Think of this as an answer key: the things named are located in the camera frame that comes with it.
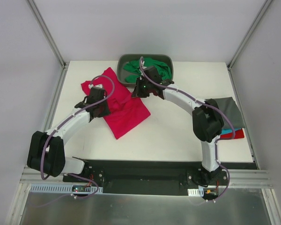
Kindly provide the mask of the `magenta t shirt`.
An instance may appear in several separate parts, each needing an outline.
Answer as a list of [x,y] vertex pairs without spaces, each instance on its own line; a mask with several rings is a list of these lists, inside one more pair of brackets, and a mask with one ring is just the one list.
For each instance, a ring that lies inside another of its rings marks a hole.
[[112,83],[114,83],[115,90],[107,100],[111,113],[105,116],[104,119],[114,137],[119,139],[147,119],[151,113],[140,98],[131,97],[131,92],[118,81],[112,68],[107,68],[102,75],[109,77],[110,80],[100,77],[93,82],[85,81],[81,83],[81,89],[88,95],[91,85],[96,86],[101,84],[110,93],[112,91]]

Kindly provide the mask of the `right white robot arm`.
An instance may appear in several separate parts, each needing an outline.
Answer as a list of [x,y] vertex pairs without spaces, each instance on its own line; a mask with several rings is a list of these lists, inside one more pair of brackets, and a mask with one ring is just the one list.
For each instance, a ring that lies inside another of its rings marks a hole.
[[198,175],[192,176],[192,181],[203,187],[214,184],[221,172],[216,142],[224,125],[217,102],[214,99],[195,98],[180,90],[171,79],[163,80],[154,66],[140,67],[140,72],[132,97],[147,98],[153,94],[174,103],[191,115],[192,129],[202,149],[201,170]]

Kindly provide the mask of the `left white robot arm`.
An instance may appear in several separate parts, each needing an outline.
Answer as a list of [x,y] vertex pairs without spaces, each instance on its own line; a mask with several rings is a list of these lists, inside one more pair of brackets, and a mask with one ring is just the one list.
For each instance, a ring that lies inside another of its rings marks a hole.
[[77,103],[67,118],[45,132],[36,131],[31,138],[27,166],[57,177],[62,173],[73,173],[79,182],[89,179],[86,161],[65,156],[65,145],[70,138],[94,118],[110,114],[107,91],[102,87],[92,87],[89,95]]

